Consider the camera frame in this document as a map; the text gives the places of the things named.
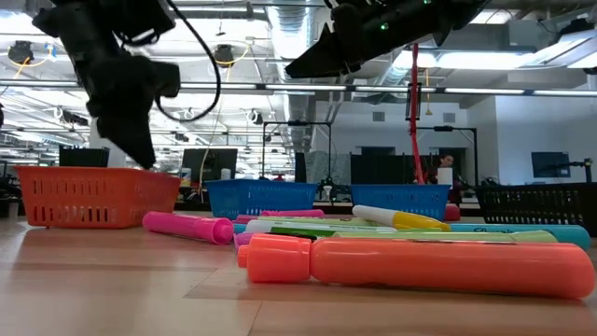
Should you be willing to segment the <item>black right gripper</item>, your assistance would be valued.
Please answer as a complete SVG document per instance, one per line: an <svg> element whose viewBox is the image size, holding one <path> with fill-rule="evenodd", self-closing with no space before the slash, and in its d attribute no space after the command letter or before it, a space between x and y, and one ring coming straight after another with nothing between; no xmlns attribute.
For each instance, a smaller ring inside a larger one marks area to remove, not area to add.
<svg viewBox="0 0 597 336"><path fill-rule="evenodd" d="M431 35L442 44L466 26L466 0L340 0L315 44L285 67L291 78L346 75L368 61Z"/></svg>

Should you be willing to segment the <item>orange plastic basket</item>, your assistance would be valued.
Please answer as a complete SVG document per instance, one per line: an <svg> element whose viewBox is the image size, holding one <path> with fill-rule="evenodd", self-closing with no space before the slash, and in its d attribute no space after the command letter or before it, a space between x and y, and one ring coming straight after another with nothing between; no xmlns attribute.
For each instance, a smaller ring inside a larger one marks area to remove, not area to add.
<svg viewBox="0 0 597 336"><path fill-rule="evenodd" d="M180 179L130 168L19 166L31 226L67 229L137 227L148 212L171 213Z"/></svg>

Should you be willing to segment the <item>pink highlighter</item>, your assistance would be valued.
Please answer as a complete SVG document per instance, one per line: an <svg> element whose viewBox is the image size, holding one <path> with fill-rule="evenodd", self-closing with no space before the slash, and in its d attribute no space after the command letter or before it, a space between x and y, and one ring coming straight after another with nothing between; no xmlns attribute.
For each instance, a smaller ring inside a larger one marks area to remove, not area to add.
<svg viewBox="0 0 597 336"><path fill-rule="evenodd" d="M264 210L259 215L238 215L233 222L240 224L247 224L252 219L259 217L324 217L325 213L320 209L309 209L309 210L286 210L286 211L273 211Z"/></svg>
<svg viewBox="0 0 597 336"><path fill-rule="evenodd" d="M215 245L226 245L232 238L232 222L224 217L193 217L173 213L148 212L143 227L152 232L200 239Z"/></svg>

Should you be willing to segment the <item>light green highlighter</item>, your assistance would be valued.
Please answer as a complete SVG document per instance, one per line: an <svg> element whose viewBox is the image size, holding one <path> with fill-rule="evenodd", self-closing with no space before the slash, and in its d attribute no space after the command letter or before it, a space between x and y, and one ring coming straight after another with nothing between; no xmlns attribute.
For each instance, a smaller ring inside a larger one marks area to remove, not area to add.
<svg viewBox="0 0 597 336"><path fill-rule="evenodd" d="M485 241L509 243L557 243L547 231L522 232L453 232L453 231L396 231L396 232L335 232L334 238L372 238L406 240Z"/></svg>
<svg viewBox="0 0 597 336"><path fill-rule="evenodd" d="M284 221L284 222L299 222L312 224L331 224L331 225L346 225L346 226L369 226L369 227L384 227L384 224L367 220L359 217L351 218L326 218L326 217L258 217L259 220L268 221Z"/></svg>

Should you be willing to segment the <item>white marker green cap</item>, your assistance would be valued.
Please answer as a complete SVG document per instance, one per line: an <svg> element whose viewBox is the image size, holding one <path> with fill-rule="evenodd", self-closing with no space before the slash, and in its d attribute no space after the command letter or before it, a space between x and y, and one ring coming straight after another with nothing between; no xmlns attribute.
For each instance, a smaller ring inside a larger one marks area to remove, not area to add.
<svg viewBox="0 0 597 336"><path fill-rule="evenodd" d="M299 222L268 221L253 219L246 225L245 232L311 232L315 234L331 235L334 232L395 232L392 227L346 226L331 224L312 224Z"/></svg>

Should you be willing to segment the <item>white marker yellow-orange cap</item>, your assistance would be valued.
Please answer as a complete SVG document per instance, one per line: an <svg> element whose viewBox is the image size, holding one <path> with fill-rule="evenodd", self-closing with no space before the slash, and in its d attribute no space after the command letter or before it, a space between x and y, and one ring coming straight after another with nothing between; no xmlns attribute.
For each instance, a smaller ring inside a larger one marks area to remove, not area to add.
<svg viewBox="0 0 597 336"><path fill-rule="evenodd" d="M379 207L355 205L353 207L353 215L398 230L440 229L441 231L451 231L449 224L432 217Z"/></svg>

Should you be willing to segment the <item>orange Sharpie highlighter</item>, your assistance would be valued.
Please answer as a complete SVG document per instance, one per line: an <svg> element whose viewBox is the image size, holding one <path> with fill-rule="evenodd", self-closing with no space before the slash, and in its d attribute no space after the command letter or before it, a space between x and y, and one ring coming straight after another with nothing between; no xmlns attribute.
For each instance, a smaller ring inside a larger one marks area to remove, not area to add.
<svg viewBox="0 0 597 336"><path fill-rule="evenodd" d="M253 283L382 285L580 300L595 289L588 254L564 243L506 243L258 233L238 249Z"/></svg>

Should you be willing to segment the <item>black computer monitor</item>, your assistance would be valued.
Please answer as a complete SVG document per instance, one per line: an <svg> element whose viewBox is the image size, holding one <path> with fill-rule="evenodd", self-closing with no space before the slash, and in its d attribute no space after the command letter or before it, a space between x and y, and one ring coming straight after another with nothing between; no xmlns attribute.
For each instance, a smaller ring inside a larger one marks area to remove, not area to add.
<svg viewBox="0 0 597 336"><path fill-rule="evenodd" d="M188 148L183 152L182 167L192 169L192 182L219 180L222 168L236 174L238 150L236 148Z"/></svg>

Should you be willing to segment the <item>black ceiling device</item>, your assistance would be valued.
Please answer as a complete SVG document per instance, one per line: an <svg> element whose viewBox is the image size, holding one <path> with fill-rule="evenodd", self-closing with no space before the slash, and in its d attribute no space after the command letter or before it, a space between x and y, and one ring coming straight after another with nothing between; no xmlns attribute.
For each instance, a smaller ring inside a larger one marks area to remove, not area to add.
<svg viewBox="0 0 597 336"><path fill-rule="evenodd" d="M30 41L17 40L7 52L7 57L17 64L29 64L35 59Z"/></svg>
<svg viewBox="0 0 597 336"><path fill-rule="evenodd" d="M232 45L220 44L214 51L215 62L219 67L226 68L234 63Z"/></svg>

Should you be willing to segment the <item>blue plastic basket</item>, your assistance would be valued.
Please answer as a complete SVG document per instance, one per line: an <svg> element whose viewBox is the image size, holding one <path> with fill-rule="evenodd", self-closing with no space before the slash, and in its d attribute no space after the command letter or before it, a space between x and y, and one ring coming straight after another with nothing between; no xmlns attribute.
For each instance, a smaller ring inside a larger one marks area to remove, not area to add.
<svg viewBox="0 0 597 336"><path fill-rule="evenodd" d="M353 205L414 213L443 220L450 185L351 185Z"/></svg>
<svg viewBox="0 0 597 336"><path fill-rule="evenodd" d="M205 183L212 214L235 219L262 211L312 209L318 186L270 180L231 179Z"/></svg>

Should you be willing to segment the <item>person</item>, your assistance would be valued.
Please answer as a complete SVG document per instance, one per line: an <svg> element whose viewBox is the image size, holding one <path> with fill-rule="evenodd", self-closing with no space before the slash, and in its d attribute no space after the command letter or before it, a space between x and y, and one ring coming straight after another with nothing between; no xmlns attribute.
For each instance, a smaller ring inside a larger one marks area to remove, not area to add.
<svg viewBox="0 0 597 336"><path fill-rule="evenodd" d="M442 154L437 157L437 163L432 165L427 172L426 176L426 183L427 184L437 184L437 171L440 168L451 168L452 169L452 184L453 188L461 188L463 186L463 182L460 180L460 176L457 174L456 170L453 168L454 165L454 157L450 154Z"/></svg>

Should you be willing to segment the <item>ceiling light panel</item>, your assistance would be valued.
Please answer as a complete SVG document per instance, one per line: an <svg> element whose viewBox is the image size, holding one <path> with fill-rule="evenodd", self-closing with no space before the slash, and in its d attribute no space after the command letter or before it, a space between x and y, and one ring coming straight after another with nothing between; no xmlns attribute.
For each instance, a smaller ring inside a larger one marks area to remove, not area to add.
<svg viewBox="0 0 597 336"><path fill-rule="evenodd" d="M421 50L417 64L422 68L467 70L521 70L590 66L587 58L597 52L597 30L563 35L555 44L530 51L444 51Z"/></svg>

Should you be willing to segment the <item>black plastic basket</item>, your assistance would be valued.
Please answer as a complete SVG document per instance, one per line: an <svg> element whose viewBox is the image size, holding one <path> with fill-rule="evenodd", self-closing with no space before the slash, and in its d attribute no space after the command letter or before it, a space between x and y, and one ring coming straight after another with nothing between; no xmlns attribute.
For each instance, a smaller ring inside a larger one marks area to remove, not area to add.
<svg viewBox="0 0 597 336"><path fill-rule="evenodd" d="M597 182L485 186L476 196L488 223L597 225Z"/></svg>

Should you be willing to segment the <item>silver ceiling duct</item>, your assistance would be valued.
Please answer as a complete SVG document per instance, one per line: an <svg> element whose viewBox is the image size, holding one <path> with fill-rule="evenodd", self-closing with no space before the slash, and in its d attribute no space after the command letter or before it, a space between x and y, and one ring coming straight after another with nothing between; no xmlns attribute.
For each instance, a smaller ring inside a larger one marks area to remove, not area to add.
<svg viewBox="0 0 597 336"><path fill-rule="evenodd" d="M279 6L266 9L271 24L271 43L279 80L283 84L303 85L310 75L307 64L299 57L309 49L313 35L318 33L316 9L312 7Z"/></svg>

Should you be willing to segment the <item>wall monitor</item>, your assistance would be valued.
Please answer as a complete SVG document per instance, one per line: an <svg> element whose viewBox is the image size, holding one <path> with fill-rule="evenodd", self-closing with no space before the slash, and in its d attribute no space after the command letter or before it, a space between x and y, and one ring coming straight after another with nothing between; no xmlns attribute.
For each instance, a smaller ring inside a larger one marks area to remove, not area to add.
<svg viewBox="0 0 597 336"><path fill-rule="evenodd" d="M534 178L570 177L570 161L567 152L532 152Z"/></svg>

